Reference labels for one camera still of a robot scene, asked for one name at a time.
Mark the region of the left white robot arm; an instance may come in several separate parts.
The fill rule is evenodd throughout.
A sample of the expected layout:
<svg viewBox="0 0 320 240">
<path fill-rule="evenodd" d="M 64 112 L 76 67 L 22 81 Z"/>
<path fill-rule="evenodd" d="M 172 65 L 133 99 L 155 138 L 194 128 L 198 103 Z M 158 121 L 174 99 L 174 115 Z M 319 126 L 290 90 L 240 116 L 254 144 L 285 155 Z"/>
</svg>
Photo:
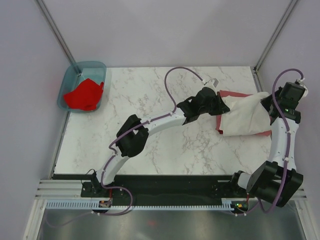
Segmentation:
<svg viewBox="0 0 320 240">
<path fill-rule="evenodd" d="M 145 118 L 135 114 L 129 116 L 117 132 L 116 139 L 109 145 L 113 154 L 100 170 L 91 175 L 92 191 L 99 197 L 106 196 L 110 191 L 109 184 L 114 181 L 119 170 L 126 161 L 144 150 L 150 136 L 194 122 L 202 114 L 219 116 L 230 111 L 219 92 L 203 87 L 196 96 L 176 104 L 173 111 L 163 115 Z"/>
</svg>

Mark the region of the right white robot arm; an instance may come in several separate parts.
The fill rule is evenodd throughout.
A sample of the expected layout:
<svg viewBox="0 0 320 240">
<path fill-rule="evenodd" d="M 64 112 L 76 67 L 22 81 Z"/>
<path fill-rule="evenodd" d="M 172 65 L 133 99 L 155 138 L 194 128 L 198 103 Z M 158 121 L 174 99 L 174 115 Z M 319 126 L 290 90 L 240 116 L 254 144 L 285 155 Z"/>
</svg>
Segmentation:
<svg viewBox="0 0 320 240">
<path fill-rule="evenodd" d="M 296 110 L 306 89 L 298 81 L 286 82 L 274 94 L 261 100 L 268 111 L 271 148 L 268 159 L 252 174 L 233 174 L 229 191 L 235 197 L 245 192 L 252 197 L 284 207 L 303 183 L 295 164 L 295 138 L 301 122 Z"/>
</svg>

